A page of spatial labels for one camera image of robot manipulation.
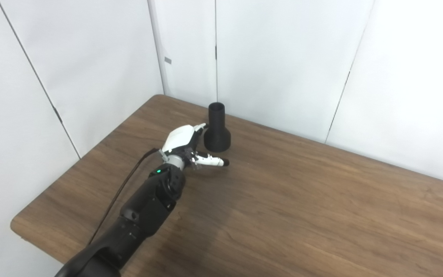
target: black cable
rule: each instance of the black cable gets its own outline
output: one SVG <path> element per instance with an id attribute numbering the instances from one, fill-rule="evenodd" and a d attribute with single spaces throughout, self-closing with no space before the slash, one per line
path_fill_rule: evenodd
<path id="1" fill-rule="evenodd" d="M 93 241 L 93 239 L 95 238 L 95 235 L 97 235 L 98 230 L 100 229 L 100 227 L 102 226 L 102 223 L 105 221 L 106 217 L 109 215 L 110 209 L 112 209 L 112 206 L 114 205 L 114 203 L 116 203 L 116 200 L 118 198 L 118 196 L 121 194 L 121 191 L 123 191 L 123 188 L 125 187 L 125 185 L 127 184 L 127 182 L 129 181 L 129 179 L 131 178 L 131 176 L 134 174 L 134 172 L 138 169 L 139 165 L 141 164 L 141 162 L 146 159 L 148 156 L 150 156 L 151 154 L 157 152 L 158 149 L 151 149 L 150 151 L 146 152 L 141 159 L 139 159 L 139 161 L 136 163 L 136 165 L 132 168 L 131 172 L 129 173 L 129 175 L 126 177 L 126 179 L 124 179 L 123 184 L 121 184 L 121 186 L 119 187 L 119 189 L 116 192 L 116 195 L 114 196 L 114 198 L 112 198 L 109 207 L 107 207 L 102 219 L 100 220 L 100 223 L 98 224 L 97 229 L 95 230 L 95 232 L 93 233 L 92 237 L 90 238 L 90 240 L 88 241 L 87 245 L 90 245 Z"/>

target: white wall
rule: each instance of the white wall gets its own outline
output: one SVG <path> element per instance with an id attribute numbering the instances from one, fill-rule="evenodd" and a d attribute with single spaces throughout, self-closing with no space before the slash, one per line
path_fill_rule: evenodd
<path id="1" fill-rule="evenodd" d="M 0 277 L 50 277 L 60 268 L 9 224 L 77 160 L 0 9 Z"/>
<path id="2" fill-rule="evenodd" d="M 327 143 L 443 179 L 443 1 L 376 0 Z"/>
<path id="3" fill-rule="evenodd" d="M 165 94 L 207 107 L 217 100 L 215 0 L 149 2 Z"/>
<path id="4" fill-rule="evenodd" d="M 147 0 L 1 0 L 80 156 L 163 93 Z"/>
<path id="5" fill-rule="evenodd" d="M 373 0 L 217 1 L 227 113 L 324 142 Z"/>

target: wood grain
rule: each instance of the wood grain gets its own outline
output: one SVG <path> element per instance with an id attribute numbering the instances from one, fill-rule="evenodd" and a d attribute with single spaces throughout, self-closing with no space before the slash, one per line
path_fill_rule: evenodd
<path id="1" fill-rule="evenodd" d="M 202 107 L 154 96 L 11 228 L 67 261 L 143 153 L 205 121 Z M 230 166 L 186 170 L 176 209 L 123 276 L 443 276 L 443 181 L 232 116 L 226 123 L 232 146 L 220 156 Z M 145 160 L 99 234 L 160 162 Z"/>

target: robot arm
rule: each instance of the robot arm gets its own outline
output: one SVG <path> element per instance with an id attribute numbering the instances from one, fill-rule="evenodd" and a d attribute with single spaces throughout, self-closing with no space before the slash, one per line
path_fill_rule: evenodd
<path id="1" fill-rule="evenodd" d="M 56 277 L 120 277 L 119 270 L 140 244 L 154 235 L 179 200 L 186 165 L 227 166 L 228 160 L 196 151 L 206 124 L 182 126 L 170 132 L 159 150 L 164 163 L 121 208 L 116 222 L 97 240 L 72 257 Z"/>

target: black cylindrical object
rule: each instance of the black cylindrical object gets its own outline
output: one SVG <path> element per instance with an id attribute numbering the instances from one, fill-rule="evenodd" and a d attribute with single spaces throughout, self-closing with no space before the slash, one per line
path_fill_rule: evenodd
<path id="1" fill-rule="evenodd" d="M 223 152 L 230 148 L 231 135 L 225 127 L 225 105 L 220 102 L 208 106 L 209 127 L 204 133 L 204 147 L 211 152 Z"/>

